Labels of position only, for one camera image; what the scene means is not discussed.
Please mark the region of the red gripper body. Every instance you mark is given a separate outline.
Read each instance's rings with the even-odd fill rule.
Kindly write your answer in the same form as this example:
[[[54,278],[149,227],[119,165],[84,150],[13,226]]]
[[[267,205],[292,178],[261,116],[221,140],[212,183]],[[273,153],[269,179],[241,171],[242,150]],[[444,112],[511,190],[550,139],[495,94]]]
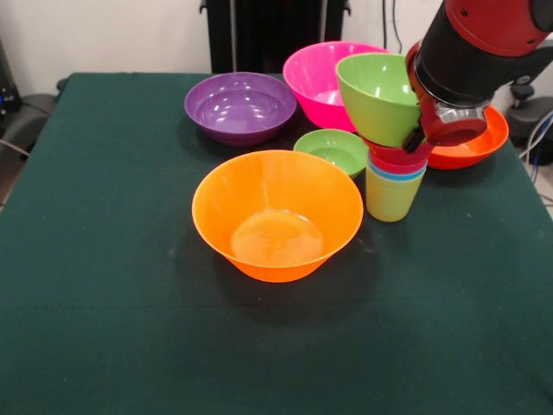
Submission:
[[[412,91],[417,97],[418,125],[426,142],[434,146],[456,146],[477,138],[486,131],[486,106],[461,108],[434,97],[420,81],[416,71],[421,42],[412,46],[406,56],[406,68]]]

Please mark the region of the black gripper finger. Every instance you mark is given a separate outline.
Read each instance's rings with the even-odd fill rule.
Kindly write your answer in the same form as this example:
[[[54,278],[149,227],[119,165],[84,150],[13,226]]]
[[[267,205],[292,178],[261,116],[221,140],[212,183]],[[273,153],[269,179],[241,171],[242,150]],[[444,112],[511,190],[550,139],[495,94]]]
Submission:
[[[407,138],[405,138],[402,148],[409,154],[414,153],[426,140],[426,135],[421,126],[417,126],[412,130]]]

